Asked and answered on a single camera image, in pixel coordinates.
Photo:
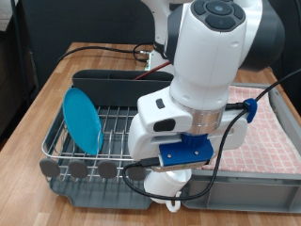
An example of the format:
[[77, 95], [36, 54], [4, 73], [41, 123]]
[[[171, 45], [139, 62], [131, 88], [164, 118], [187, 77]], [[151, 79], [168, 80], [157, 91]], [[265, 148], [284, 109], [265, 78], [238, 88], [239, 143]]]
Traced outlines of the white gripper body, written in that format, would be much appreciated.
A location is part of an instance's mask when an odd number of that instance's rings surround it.
[[[234, 115], [232, 113], [225, 113], [219, 127], [208, 135], [215, 153], [218, 152], [221, 139], [233, 119]], [[234, 150], [239, 148], [244, 143], [246, 130], [247, 121], [245, 117], [242, 117], [232, 125], [223, 149]], [[176, 143], [181, 140], [182, 132], [149, 133], [145, 129], [139, 115], [136, 114], [129, 130], [128, 149], [130, 156], [138, 161], [156, 156], [159, 153], [160, 144]]]

